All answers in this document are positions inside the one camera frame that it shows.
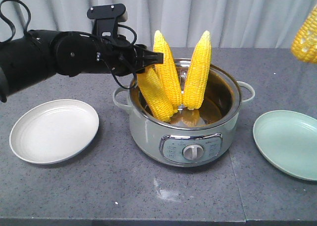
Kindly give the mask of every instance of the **white curtain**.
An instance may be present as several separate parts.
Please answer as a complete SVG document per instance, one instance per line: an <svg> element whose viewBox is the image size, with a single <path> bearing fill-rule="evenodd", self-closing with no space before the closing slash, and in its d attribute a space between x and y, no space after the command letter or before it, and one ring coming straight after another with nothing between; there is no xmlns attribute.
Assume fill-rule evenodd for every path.
<svg viewBox="0 0 317 226"><path fill-rule="evenodd" d="M151 46L161 30L172 47L194 47L205 30L210 30L217 48L289 48L298 29L317 0L22 0L32 13L29 29L91 32L86 17L91 6L125 4L125 25L137 34L137 43ZM7 2L3 14L16 25L22 37L24 9ZM132 40L129 31L119 32ZM0 21L0 40L10 36Z"/></svg>

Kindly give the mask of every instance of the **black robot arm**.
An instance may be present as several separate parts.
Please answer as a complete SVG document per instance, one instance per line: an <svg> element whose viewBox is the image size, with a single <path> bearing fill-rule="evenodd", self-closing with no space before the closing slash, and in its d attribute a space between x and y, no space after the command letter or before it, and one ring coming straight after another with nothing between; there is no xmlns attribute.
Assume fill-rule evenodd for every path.
<svg viewBox="0 0 317 226"><path fill-rule="evenodd" d="M15 27L1 12L1 5L14 1L28 12L28 21L23 27L24 37L13 40ZM0 3L0 18L11 28L12 36L0 42L0 100L43 81L56 73L76 76L79 73L110 73L116 76L143 72L145 67L163 63L163 54L136 45L136 33L118 22L126 21L123 4L91 7L87 17L95 21L92 33L78 31L59 32L29 30L31 19L28 7L20 0L3 0ZM118 27L129 29L134 34L130 43L118 34Z"/></svg>

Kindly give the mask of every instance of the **table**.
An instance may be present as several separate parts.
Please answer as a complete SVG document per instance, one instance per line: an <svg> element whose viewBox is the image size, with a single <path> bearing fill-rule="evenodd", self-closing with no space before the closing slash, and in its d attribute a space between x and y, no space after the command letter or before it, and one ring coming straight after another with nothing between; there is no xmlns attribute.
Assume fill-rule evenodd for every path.
<svg viewBox="0 0 317 226"><path fill-rule="evenodd" d="M174 58L190 58L193 52L172 50ZM317 225L316 182L276 169L252 136L255 120L267 111L317 118L317 66L296 60L289 49L214 49L212 63L251 84L257 95L240 111L229 150L196 168L163 165L138 148L128 114L112 102L117 84L111 75L55 75L9 96L0 104L0 225ZM95 108L100 118L96 137L59 164L20 160L9 147L13 125L29 109L56 99L81 100Z"/></svg>

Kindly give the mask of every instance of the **pot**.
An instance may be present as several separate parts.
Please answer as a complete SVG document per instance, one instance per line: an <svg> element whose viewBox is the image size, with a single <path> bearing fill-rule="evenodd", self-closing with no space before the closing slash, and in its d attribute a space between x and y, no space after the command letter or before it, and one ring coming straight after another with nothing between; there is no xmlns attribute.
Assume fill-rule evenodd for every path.
<svg viewBox="0 0 317 226"><path fill-rule="evenodd" d="M182 90L190 62L186 58L175 59ZM252 96L243 100L241 87ZM126 105L116 99L123 91L128 92ZM120 87L112 95L114 104L129 114L130 132L140 149L156 161L176 167L200 166L225 153L234 139L240 109L254 97L252 86L235 81L212 64L201 108L189 111L180 106L171 123L151 115L137 85L130 90Z"/></svg>

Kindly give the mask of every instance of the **white plate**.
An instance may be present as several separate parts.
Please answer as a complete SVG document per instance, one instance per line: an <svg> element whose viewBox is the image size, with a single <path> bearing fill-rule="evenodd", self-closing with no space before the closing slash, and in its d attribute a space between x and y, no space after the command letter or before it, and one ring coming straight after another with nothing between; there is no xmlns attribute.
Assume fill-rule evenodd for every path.
<svg viewBox="0 0 317 226"><path fill-rule="evenodd" d="M253 126L259 151L276 168L304 180L317 180L317 120L293 111L271 111Z"/></svg>
<svg viewBox="0 0 317 226"><path fill-rule="evenodd" d="M97 112L78 100L55 100L24 114L10 133L10 147L20 159L53 164L81 152L99 127Z"/></svg>

